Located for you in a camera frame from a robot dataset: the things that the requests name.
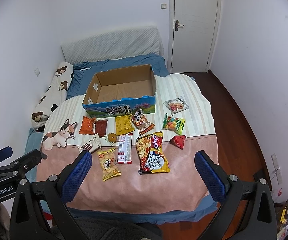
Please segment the white power strip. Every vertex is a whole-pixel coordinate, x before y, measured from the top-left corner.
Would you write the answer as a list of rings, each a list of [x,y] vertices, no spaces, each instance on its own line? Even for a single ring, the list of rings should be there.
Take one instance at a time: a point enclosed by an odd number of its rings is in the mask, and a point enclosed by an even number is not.
[[[278,163],[278,159],[277,159],[277,156],[275,153],[273,153],[271,155],[271,159],[272,159],[272,162],[273,162],[273,167],[274,167],[274,175],[273,175],[273,178],[276,178],[277,179],[277,184],[278,185],[281,185],[283,183],[283,179],[282,179],[282,175],[281,175],[281,169],[280,169],[280,165]]]

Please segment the Sedaap instant noodle packet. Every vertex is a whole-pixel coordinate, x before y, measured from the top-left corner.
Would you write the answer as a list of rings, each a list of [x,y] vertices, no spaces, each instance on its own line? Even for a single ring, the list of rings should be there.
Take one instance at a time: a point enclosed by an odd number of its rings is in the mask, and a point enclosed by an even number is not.
[[[168,160],[162,151],[163,132],[155,132],[136,139],[135,146],[140,160],[139,175],[168,173]]]

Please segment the Franzzi cookie packet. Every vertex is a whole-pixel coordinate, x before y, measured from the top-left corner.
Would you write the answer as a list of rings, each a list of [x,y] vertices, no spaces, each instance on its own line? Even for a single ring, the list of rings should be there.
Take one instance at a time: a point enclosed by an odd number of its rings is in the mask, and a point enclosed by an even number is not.
[[[87,151],[89,153],[96,152],[102,148],[100,137],[98,134],[91,135],[90,139],[79,145],[79,151]]]

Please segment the yellow egg biscuit packet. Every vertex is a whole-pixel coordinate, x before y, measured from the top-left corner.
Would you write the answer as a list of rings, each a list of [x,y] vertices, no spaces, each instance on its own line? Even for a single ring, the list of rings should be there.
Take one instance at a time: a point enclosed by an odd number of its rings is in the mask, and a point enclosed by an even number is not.
[[[119,168],[116,166],[115,148],[110,148],[106,151],[98,151],[97,155],[102,169],[103,181],[107,181],[108,179],[121,175]]]

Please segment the dark red snack packet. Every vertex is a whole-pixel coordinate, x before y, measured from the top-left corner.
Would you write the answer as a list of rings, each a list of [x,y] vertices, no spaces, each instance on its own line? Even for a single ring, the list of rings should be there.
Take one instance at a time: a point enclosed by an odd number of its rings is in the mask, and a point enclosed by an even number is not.
[[[95,121],[95,134],[98,134],[100,138],[106,135],[107,122],[107,119]]]

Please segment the green gummy candy packet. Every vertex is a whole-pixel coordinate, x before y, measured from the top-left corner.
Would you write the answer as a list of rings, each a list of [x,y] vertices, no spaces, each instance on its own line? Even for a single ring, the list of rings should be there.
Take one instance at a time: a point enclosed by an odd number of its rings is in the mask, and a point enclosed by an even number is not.
[[[162,129],[175,132],[177,135],[183,135],[185,126],[185,119],[174,118],[168,114],[165,114]]]

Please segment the panda snack packet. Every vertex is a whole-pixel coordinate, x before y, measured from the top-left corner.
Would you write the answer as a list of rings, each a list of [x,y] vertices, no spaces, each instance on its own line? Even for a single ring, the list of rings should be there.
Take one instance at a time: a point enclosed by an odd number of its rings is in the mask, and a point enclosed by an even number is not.
[[[136,112],[131,117],[132,123],[138,129],[139,135],[143,135],[151,131],[155,124],[149,122],[144,116],[142,108],[138,108]]]

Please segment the white cookie packet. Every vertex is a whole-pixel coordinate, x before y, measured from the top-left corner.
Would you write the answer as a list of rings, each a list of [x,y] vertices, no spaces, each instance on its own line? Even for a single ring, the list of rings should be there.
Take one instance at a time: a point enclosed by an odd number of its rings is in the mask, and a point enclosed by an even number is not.
[[[170,110],[171,115],[189,109],[188,104],[185,102],[182,96],[172,100],[166,100],[164,101],[164,105]]]

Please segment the striped pink cat blanket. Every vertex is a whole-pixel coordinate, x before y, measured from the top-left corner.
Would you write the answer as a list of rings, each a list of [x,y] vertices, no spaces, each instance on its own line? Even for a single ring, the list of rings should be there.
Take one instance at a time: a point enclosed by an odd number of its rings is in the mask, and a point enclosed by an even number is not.
[[[184,74],[155,76],[155,113],[145,114],[155,124],[152,131],[163,131],[162,151],[168,160],[170,172],[139,175],[140,161],[135,141],[139,137],[135,129],[132,136],[132,163],[117,164],[121,175],[102,180],[102,169],[97,153],[92,154],[92,166],[69,207],[114,213],[166,213],[169,211],[193,211],[201,199],[208,194],[207,188],[194,165],[196,152],[204,150],[218,164],[218,147],[211,104],[203,96],[191,77]],[[169,113],[164,101],[182,96],[189,109],[174,117],[185,119],[183,134],[186,135],[183,150],[169,143],[175,132],[162,129],[164,116]],[[79,154],[78,146],[90,135],[78,133],[86,111],[82,107],[84,95],[64,101],[48,119],[45,133],[57,131],[64,122],[77,122],[75,140],[67,139],[66,148],[54,146],[45,151],[48,155],[37,166],[36,181],[46,180],[50,175],[60,174]]]

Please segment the braised egg packet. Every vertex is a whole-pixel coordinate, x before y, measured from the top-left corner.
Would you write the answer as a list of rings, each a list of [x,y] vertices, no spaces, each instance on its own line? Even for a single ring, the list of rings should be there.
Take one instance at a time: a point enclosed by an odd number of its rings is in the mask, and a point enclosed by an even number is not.
[[[119,142],[120,137],[115,133],[108,133],[104,136],[104,139],[110,146],[113,146]]]

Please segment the orange snack packet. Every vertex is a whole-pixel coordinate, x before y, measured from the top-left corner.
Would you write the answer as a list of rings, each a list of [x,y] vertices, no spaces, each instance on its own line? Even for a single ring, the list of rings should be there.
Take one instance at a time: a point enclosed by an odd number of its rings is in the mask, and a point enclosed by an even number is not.
[[[79,134],[94,135],[95,121],[96,121],[95,118],[88,118],[86,116],[83,116]]]

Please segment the yellow snack packet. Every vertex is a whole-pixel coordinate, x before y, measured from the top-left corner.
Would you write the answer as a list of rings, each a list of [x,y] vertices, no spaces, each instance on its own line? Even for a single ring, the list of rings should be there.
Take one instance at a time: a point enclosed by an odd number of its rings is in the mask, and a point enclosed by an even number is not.
[[[115,131],[118,136],[134,132],[135,128],[132,126],[132,115],[116,116]]]

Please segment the blue bed sheet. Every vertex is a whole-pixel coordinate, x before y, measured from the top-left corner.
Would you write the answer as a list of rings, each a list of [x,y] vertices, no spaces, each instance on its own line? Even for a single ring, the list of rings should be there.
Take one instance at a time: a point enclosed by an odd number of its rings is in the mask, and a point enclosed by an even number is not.
[[[150,64],[155,75],[166,77],[169,71],[166,68],[165,59],[156,54],[125,57],[123,59],[103,60],[96,62],[82,62],[73,65],[73,78],[67,91],[67,99],[85,94],[92,77],[98,73],[111,69],[124,68]]]

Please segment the red white sausage packet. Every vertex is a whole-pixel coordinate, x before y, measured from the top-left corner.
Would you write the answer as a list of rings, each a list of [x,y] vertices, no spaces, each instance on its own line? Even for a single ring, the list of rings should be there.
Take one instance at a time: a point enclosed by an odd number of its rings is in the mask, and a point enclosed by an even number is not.
[[[119,149],[117,153],[118,164],[132,163],[132,137],[132,133],[119,136]]]

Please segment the bear print pillow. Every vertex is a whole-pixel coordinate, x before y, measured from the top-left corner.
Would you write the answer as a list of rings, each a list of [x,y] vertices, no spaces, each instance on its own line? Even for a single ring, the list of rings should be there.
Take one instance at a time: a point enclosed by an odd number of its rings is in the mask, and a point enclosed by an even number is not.
[[[31,114],[32,128],[45,126],[56,108],[67,99],[67,91],[73,78],[73,65],[61,62],[55,71],[52,82]]]

